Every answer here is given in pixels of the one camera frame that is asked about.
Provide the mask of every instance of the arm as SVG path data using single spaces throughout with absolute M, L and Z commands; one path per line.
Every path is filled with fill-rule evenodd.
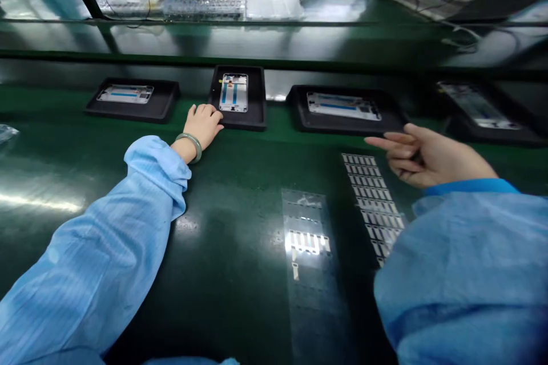
M 548 202 L 519 194 L 467 145 L 411 124 L 405 131 L 366 139 L 427 195 L 375 278 L 400 363 L 539 362 L 548 323 Z
M 184 131 L 207 148 L 222 129 L 213 106 L 193 106 Z M 126 152 L 128 175 L 54 233 L 46 252 L 0 302 L 0 363 L 95 363 L 129 324 L 162 262 L 170 223 L 196 156 L 143 137 Z

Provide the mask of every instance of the blue sleeve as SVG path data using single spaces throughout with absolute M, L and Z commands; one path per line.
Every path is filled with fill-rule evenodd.
M 127 177 L 55 231 L 0 302 L 0 363 L 102 363 L 147 295 L 191 172 L 158 137 L 134 142 Z
M 508 181 L 503 179 L 476 179 L 448 182 L 424 190 L 424 195 L 440 196 L 450 192 L 500 192 L 519 193 Z
M 400 365 L 538 363 L 548 331 L 548 201 L 453 192 L 414 208 L 374 284 Z

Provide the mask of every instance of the jade bangle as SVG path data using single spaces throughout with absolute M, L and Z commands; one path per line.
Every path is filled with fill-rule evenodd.
M 189 140 L 192 141 L 192 143 L 194 144 L 194 147 L 196 147 L 196 157 L 190 162 L 190 164 L 195 164 L 198 161 L 200 161 L 200 159 L 202 157 L 202 145 L 200 144 L 198 139 L 195 136 L 193 136 L 192 134 L 181 133 L 177 136 L 175 141 L 180 140 L 181 138 L 188 138 Z

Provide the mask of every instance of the blue strip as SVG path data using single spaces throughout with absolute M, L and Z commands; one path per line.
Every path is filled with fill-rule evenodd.
M 320 107 L 342 108 L 343 110 L 356 110 L 356 107 L 336 106 L 335 104 L 320 104 Z
M 498 192 L 519 194 L 508 181 L 503 179 L 477 179 L 448 182 L 426 188 L 424 195 L 440 196 L 450 192 Z
M 345 97 L 338 97 L 338 96 L 328 96 L 325 94 L 318 94 L 318 97 L 324 100 L 338 100 L 338 101 L 344 101 L 344 102 L 353 102 L 356 101 L 355 98 L 345 98 Z
M 225 103 L 227 101 L 227 87 L 228 87 L 228 84 L 227 83 L 224 83 L 223 84 L 223 100 L 221 101 L 221 103 Z
M 110 95 L 121 95 L 126 97 L 137 97 L 137 94 L 110 93 Z

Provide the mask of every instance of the workbench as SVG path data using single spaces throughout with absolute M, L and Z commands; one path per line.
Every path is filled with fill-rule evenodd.
M 44 252 L 60 224 L 126 175 L 123 155 L 134 140 L 175 138 L 189 106 L 207 101 L 212 74 L 212 67 L 0 60 L 0 123 L 21 132 L 12 144 L 0 146 L 0 265 L 10 267 L 0 275 L 0 297 Z M 179 81 L 182 97 L 170 122 L 84 115 L 108 76 Z M 439 129 L 441 123 L 424 110 L 405 76 L 265 70 L 265 81 L 267 130 L 225 129 L 191 166 L 187 211 L 172 224 L 156 281 L 107 363 L 176 355 L 292 363 L 282 189 L 326 196 L 360 361 L 396 363 L 372 295 L 378 267 L 341 152 L 376 156 L 398 208 L 410 220 L 410 206 L 421 193 L 399 182 L 383 154 L 367 148 L 361 137 L 296 131 L 284 100 L 299 83 L 381 87 L 416 124 Z M 474 147 L 518 189 L 548 194 L 548 149 Z M 219 175 L 222 167 L 234 170 L 230 178 Z

